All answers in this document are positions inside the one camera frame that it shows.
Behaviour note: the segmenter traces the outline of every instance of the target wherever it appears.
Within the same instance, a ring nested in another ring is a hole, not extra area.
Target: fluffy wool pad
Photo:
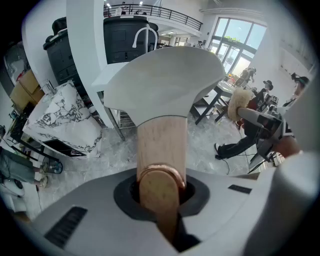
[[[234,90],[228,107],[228,117],[237,122],[241,117],[237,114],[238,108],[245,108],[252,96],[250,90],[244,90],[243,88],[237,88]]]

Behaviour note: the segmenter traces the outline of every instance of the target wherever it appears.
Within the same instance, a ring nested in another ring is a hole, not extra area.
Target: railing
[[[112,5],[111,8],[105,6],[103,8],[104,17],[114,17],[116,16],[116,9],[122,8],[121,15],[148,15],[156,16],[165,19],[169,19],[175,22],[185,24],[193,29],[200,30],[202,23],[190,16],[182,14],[175,10],[170,10],[163,7],[153,6],[153,5],[139,5],[139,4],[117,4]]]

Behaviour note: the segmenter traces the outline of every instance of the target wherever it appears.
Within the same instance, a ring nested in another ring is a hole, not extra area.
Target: vent slot
[[[87,209],[72,207],[46,234],[45,238],[63,248],[87,213]]]

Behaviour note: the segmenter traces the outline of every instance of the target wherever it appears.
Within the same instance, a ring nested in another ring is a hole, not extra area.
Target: human hand
[[[272,148],[273,151],[280,153],[284,158],[298,154],[300,147],[297,140],[292,136],[282,137],[279,143]]]

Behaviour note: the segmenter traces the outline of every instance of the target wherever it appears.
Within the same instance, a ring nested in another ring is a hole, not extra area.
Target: cardboard box
[[[20,84],[20,82],[17,82],[15,87],[13,88],[10,98],[15,104],[15,106],[18,108],[19,111],[23,111],[24,108],[27,106],[29,102],[31,102],[33,105],[36,105],[37,103],[35,100],[26,92],[26,90],[23,88],[23,86]]]
[[[25,89],[25,91],[33,98],[33,100],[38,103],[45,93],[41,90],[40,85],[35,78],[32,70],[28,70],[20,79],[20,84]]]
[[[28,102],[37,105],[44,95],[34,73],[29,70],[16,82],[10,98],[16,107],[23,111]]]

